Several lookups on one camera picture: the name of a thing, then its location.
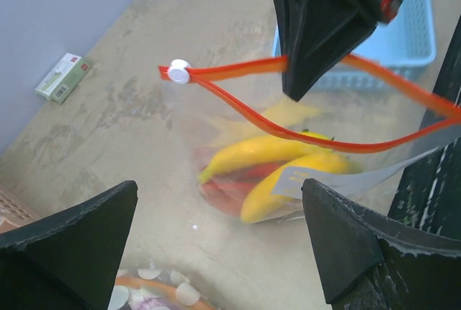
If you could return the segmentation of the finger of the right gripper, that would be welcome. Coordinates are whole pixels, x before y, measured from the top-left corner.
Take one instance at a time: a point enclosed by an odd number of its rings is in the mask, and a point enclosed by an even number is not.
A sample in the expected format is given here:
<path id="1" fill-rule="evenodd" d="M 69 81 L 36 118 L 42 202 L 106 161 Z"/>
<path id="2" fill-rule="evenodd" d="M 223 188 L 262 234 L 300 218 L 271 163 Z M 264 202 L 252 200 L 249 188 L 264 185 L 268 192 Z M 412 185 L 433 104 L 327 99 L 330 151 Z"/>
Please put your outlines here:
<path id="1" fill-rule="evenodd" d="M 329 69 L 364 41 L 378 18 L 366 0 L 273 0 L 281 54 L 282 91 L 298 102 Z"/>

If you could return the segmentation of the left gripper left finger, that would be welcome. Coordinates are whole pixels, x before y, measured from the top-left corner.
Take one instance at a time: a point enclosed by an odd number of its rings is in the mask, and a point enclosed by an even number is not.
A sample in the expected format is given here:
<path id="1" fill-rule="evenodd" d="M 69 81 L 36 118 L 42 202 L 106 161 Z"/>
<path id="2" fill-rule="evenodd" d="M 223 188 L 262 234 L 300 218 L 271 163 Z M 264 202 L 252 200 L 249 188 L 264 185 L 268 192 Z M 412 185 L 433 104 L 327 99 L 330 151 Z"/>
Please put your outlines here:
<path id="1" fill-rule="evenodd" d="M 2 309 L 107 309 L 138 201 L 133 180 L 1 235 Z"/>

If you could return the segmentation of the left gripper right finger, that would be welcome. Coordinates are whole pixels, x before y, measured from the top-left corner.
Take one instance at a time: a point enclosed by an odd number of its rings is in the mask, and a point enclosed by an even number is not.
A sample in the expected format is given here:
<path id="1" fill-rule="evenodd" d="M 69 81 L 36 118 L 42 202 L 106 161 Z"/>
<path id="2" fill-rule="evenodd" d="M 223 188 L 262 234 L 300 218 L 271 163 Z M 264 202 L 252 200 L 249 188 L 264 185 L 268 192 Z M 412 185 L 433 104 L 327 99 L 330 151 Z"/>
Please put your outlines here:
<path id="1" fill-rule="evenodd" d="M 401 224 L 313 179 L 302 190 L 333 309 L 460 308 L 460 241 Z"/>

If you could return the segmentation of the polka dot zip bag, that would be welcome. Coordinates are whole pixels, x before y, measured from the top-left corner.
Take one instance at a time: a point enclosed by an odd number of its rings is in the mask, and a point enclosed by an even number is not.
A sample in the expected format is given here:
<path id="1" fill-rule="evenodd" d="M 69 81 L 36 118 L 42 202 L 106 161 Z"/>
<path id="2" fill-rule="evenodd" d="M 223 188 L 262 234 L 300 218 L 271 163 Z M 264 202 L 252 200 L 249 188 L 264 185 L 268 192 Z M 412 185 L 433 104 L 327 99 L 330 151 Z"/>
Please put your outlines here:
<path id="1" fill-rule="evenodd" d="M 219 309 L 175 269 L 120 269 L 109 309 Z"/>

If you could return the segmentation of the red zipper clear bag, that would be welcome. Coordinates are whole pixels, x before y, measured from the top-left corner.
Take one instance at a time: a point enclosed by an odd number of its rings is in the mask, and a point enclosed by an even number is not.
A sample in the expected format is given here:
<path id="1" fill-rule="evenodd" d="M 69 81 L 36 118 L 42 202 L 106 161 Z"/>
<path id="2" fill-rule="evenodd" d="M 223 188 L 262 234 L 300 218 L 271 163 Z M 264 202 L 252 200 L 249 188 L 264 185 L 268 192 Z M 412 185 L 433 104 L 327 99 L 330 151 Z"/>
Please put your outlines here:
<path id="1" fill-rule="evenodd" d="M 327 174 L 351 174 L 358 170 L 346 154 L 375 154 L 396 149 L 424 136 L 460 126 L 460 104 L 453 94 L 460 79 L 449 81 L 439 76 L 434 92 L 429 93 L 416 84 L 386 68 L 356 55 L 347 55 L 342 63 L 381 78 L 410 99 L 435 112 L 442 121 L 395 140 L 380 143 L 347 143 L 336 141 L 310 130 L 294 132 L 275 123 L 274 118 L 252 110 L 236 97 L 217 86 L 217 81 L 249 74 L 282 72 L 287 68 L 286 56 L 265 58 L 246 63 L 214 68 L 191 68 L 186 61 L 176 59 L 169 66 L 159 66 L 161 79 L 177 84 L 197 84 L 221 99 L 243 116 L 249 126 L 262 131 L 241 138 L 221 150 L 210 160 L 205 156 L 212 147 L 194 151 L 199 163 L 194 193 L 208 205 L 245 223 L 258 223 L 291 213 L 300 204 L 297 191 L 288 187 L 278 190 L 282 175 L 288 173 L 297 185 L 302 173 L 314 171 Z"/>

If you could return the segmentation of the yellow pepper piece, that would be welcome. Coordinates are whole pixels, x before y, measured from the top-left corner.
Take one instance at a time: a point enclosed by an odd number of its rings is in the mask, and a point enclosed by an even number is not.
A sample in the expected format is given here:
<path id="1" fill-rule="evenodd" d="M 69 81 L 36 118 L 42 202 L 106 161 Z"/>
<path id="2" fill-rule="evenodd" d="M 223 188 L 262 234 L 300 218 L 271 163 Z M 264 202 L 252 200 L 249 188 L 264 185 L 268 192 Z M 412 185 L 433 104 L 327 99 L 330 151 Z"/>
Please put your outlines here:
<path id="1" fill-rule="evenodd" d="M 286 163 L 265 177 L 246 196 L 241 207 L 240 219 L 245 223 L 256 223 L 268 218 L 288 203 L 302 196 L 301 187 L 311 172 L 329 174 L 353 174 L 356 165 L 334 152 L 318 152 Z"/>

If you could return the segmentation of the red chili pepper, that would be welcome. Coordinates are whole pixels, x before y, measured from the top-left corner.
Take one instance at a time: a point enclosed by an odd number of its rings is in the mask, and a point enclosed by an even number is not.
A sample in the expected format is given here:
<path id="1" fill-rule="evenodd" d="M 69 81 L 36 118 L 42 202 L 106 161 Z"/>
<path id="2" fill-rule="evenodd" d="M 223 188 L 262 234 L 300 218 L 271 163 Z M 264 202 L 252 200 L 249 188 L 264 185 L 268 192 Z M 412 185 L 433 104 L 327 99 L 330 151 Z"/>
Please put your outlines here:
<path id="1" fill-rule="evenodd" d="M 283 162 L 270 162 L 213 176 L 211 180 L 200 185 L 200 192 L 212 207 L 221 213 L 238 218 L 243 201 L 250 191 L 283 164 Z"/>

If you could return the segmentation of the yellow banana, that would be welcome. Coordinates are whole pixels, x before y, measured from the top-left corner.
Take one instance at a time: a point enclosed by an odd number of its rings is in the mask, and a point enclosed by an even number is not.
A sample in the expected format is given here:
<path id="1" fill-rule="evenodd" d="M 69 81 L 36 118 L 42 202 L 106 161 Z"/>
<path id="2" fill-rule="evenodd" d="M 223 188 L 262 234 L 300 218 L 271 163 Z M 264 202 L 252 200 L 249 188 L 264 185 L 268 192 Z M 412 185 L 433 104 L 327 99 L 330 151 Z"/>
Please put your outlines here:
<path id="1" fill-rule="evenodd" d="M 331 150 L 271 135 L 258 136 L 233 143 L 219 150 L 200 172 L 198 178 L 201 183 L 206 183 L 219 174 L 227 174 L 270 162 L 291 161 L 318 151 Z"/>

